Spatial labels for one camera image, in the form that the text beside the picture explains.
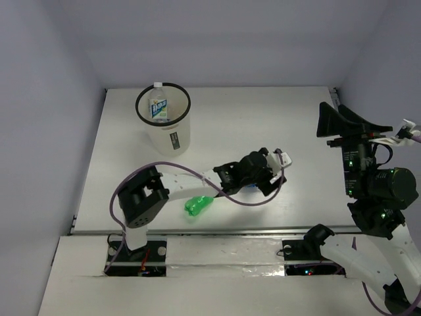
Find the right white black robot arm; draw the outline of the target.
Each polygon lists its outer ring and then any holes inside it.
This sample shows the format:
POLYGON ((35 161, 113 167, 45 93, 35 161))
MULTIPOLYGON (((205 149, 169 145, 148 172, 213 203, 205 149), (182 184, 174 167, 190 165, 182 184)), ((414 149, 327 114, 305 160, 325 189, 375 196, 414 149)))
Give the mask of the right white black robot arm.
POLYGON ((357 228, 385 258, 381 265, 332 229, 318 224, 301 239, 286 240, 279 254, 300 267, 332 262, 362 282, 366 293, 384 301, 382 315, 420 314, 420 251, 410 236, 403 211, 418 199, 416 178, 401 167, 377 162, 379 146, 391 151, 420 141, 420 125, 404 120, 398 132, 371 123, 344 105, 321 103, 316 135, 342 152, 348 208, 357 228))

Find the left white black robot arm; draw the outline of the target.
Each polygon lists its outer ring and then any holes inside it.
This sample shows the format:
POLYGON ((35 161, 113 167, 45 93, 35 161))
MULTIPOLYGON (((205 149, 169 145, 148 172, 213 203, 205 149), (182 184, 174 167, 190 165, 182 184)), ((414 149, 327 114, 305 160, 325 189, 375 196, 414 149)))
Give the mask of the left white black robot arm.
POLYGON ((256 186, 265 196, 265 205, 272 201, 286 182, 285 169, 291 157, 280 149, 269 152, 265 147, 252 151, 238 162, 197 172, 168 161, 144 165, 129 174, 114 190, 109 213, 121 227, 121 241, 109 261, 113 264, 121 252, 138 260, 145 254, 147 239, 128 238, 129 230, 147 226, 169 202, 195 196, 226 198, 250 207, 250 202, 234 199, 241 189, 256 186))

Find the clear bottle green white label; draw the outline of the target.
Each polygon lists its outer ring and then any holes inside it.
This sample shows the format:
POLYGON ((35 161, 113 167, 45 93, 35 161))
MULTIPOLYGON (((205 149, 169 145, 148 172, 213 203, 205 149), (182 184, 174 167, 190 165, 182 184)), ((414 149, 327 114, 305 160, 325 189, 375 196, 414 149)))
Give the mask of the clear bottle green white label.
POLYGON ((168 100, 163 90, 162 82, 155 82, 148 96, 149 116, 153 122, 165 123, 169 121, 168 100))

